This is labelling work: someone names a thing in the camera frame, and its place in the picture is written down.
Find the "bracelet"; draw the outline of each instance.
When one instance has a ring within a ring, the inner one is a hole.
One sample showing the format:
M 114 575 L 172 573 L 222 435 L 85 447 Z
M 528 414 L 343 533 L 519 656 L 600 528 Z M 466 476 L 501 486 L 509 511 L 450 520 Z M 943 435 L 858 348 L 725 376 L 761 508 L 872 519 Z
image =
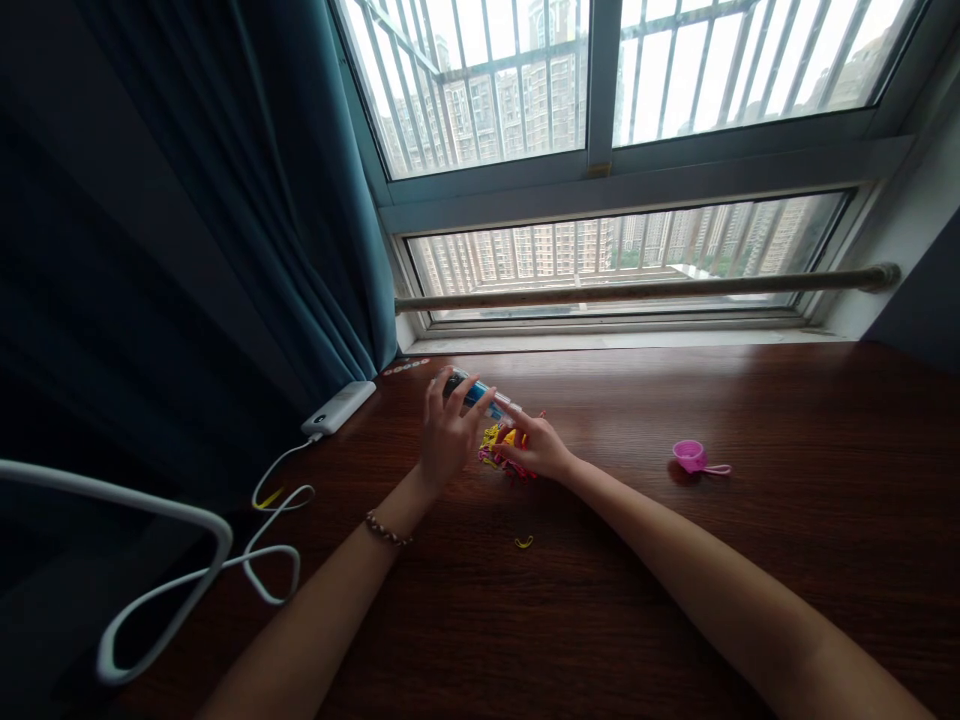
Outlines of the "bracelet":
M 377 522 L 377 518 L 374 517 L 373 510 L 367 513 L 365 522 L 367 523 L 367 527 L 370 528 L 371 532 L 383 538 L 384 540 L 389 540 L 391 543 L 393 543 L 397 547 L 405 547 L 406 545 L 409 545 L 410 543 L 413 542 L 412 537 L 409 537 L 406 540 L 401 540 L 399 537 L 397 537 L 396 533 L 392 533 L 389 530 L 387 530 L 383 525 L 380 525 Z

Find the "left hand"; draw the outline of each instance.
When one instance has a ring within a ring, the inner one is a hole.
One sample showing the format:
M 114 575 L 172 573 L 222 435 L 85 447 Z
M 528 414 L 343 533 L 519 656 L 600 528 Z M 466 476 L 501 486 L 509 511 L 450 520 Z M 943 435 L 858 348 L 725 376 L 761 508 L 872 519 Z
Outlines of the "left hand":
M 444 403 L 443 388 L 452 373 L 453 368 L 448 365 L 430 381 L 424 408 L 420 468 L 424 479 L 437 494 L 463 469 L 470 456 L 476 452 L 480 420 L 497 392 L 495 387 L 487 390 L 477 404 L 460 417 L 463 399 L 480 376 L 468 377 L 450 393 L 450 397 Z

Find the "left arm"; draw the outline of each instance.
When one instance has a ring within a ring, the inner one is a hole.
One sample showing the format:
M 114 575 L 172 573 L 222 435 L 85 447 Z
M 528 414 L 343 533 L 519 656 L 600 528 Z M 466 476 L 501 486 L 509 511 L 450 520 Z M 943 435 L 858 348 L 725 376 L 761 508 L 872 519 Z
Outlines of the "left arm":
M 444 405 L 449 377 L 444 368 L 427 388 L 420 462 L 375 511 L 377 522 L 402 538 L 463 468 L 496 392 L 491 388 L 461 418 L 477 377 L 461 383 Z M 260 632 L 198 717 L 312 718 L 399 552 L 361 523 Z

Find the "right arm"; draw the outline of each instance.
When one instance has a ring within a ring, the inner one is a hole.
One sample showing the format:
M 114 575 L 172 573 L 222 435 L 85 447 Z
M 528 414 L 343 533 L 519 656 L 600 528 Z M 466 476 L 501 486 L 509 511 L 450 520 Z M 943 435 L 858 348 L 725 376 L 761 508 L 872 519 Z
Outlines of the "right arm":
M 494 449 L 557 480 L 606 520 L 777 715 L 932 717 L 859 645 L 733 548 L 574 456 L 546 420 L 508 413 L 525 437 Z

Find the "window sill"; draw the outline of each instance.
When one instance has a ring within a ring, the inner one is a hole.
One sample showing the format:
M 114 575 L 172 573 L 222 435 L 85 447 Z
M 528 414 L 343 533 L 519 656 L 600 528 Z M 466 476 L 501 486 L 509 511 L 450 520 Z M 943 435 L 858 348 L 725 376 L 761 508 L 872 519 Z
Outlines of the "window sill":
M 548 350 L 604 350 L 645 347 L 778 345 L 783 343 L 849 342 L 850 338 L 815 328 L 780 330 L 676 330 L 578 335 L 519 335 L 416 340 L 405 355 L 450 355 Z

